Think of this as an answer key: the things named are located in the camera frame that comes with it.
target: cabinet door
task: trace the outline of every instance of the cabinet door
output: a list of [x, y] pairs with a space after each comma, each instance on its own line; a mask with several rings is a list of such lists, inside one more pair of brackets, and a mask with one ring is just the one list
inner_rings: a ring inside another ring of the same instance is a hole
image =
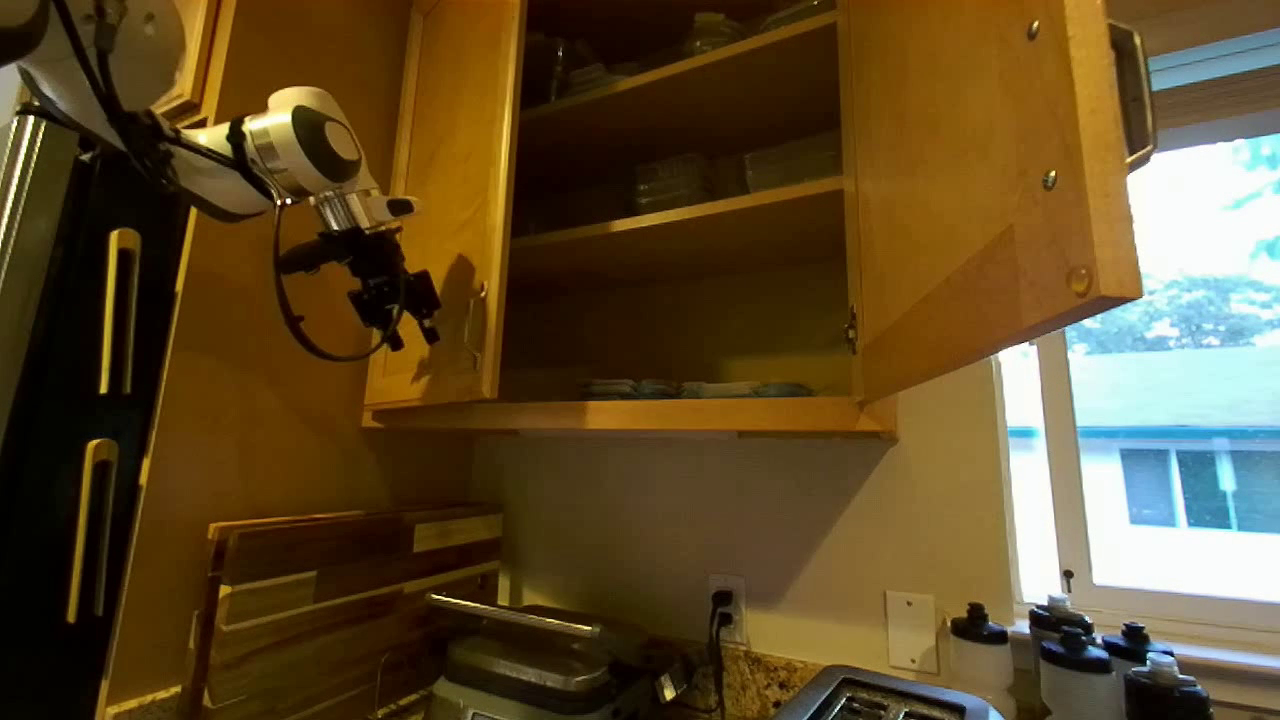
[[849, 0], [857, 390], [1139, 295], [1100, 0]]
[[184, 59], [168, 97], [157, 102], [157, 111], [168, 121], [188, 121], [204, 105], [219, 0], [174, 0], [171, 10], [184, 26]]
[[520, 0], [411, 4], [393, 194], [417, 202], [404, 255], [436, 277], [442, 309], [440, 345], [404, 332], [404, 352], [366, 365], [366, 408], [499, 391], [520, 48]]

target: cutting board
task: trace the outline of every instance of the cutting board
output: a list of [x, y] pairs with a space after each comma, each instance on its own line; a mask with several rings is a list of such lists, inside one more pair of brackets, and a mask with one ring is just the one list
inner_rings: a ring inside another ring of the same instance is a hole
[[324, 514], [206, 529], [188, 716], [351, 720], [425, 703], [458, 621], [425, 591], [495, 599], [486, 510]]

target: stainless steel refrigerator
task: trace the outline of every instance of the stainless steel refrigerator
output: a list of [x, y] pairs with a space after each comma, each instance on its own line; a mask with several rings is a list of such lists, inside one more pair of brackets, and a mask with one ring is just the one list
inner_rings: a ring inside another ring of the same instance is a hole
[[0, 147], [0, 716], [95, 713], [184, 204], [41, 117]]

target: window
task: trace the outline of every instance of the window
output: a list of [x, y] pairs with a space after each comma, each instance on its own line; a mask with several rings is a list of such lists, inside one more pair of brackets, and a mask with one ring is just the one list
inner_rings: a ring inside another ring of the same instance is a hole
[[1130, 212], [1142, 301], [1000, 358], [1024, 599], [1277, 627], [1280, 137], [1157, 151]]

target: electrical outlet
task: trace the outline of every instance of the electrical outlet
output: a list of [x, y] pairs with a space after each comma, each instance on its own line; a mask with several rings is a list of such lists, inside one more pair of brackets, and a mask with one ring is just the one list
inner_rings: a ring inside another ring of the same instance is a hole
[[927, 591], [888, 591], [888, 663], [935, 674], [935, 603]]
[[741, 578], [707, 578], [707, 612], [717, 607], [719, 591], [726, 591], [726, 624], [719, 624], [719, 645], [746, 645], [746, 584]]

